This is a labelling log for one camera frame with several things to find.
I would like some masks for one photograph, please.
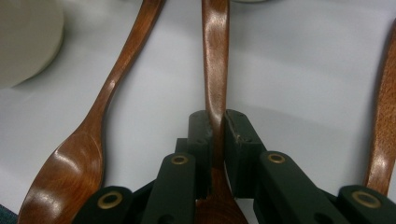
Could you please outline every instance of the wooden spoon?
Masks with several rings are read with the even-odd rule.
[[[224,171],[229,0],[203,0],[205,107],[213,130],[212,192],[196,204],[195,223],[248,223],[233,199]]]
[[[71,223],[102,184],[104,115],[115,89],[146,43],[164,0],[144,0],[134,27],[87,117],[49,156],[22,204],[19,223]]]
[[[387,195],[396,159],[396,21],[376,102],[374,140],[364,185]]]

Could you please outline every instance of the wood grain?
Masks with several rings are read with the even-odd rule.
[[[195,223],[248,223],[233,199],[224,170],[230,8],[228,0],[203,0],[205,108],[213,130],[212,192],[197,202]]]
[[[387,195],[396,158],[396,21],[377,95],[374,139],[364,185]]]
[[[22,204],[19,223],[71,223],[102,184],[102,131],[109,102],[136,60],[164,0],[144,0],[134,27],[87,117],[49,156]]]

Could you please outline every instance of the tabletop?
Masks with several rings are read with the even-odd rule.
[[[50,153],[82,122],[141,0],[61,0],[64,41],[39,75],[0,90],[0,204],[18,213]],[[227,108],[268,150],[336,195],[361,184],[394,0],[231,3]],[[106,115],[105,186],[137,190],[205,109],[201,2],[167,0]],[[389,197],[396,201],[396,181]],[[238,199],[249,223],[252,201]]]

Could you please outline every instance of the white round object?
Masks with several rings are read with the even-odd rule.
[[[58,0],[0,0],[0,89],[41,72],[63,39]]]

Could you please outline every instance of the glossy wooden spoon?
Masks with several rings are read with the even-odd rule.
[[[19,223],[71,223],[102,184],[104,115],[115,89],[146,43],[164,0],[144,0],[134,27],[87,117],[49,156],[22,204]]]
[[[370,163],[364,184],[387,195],[396,159],[396,21],[392,25],[388,52],[376,102]]]
[[[203,0],[205,108],[213,130],[212,192],[196,204],[195,223],[248,223],[233,199],[224,170],[229,0]]]

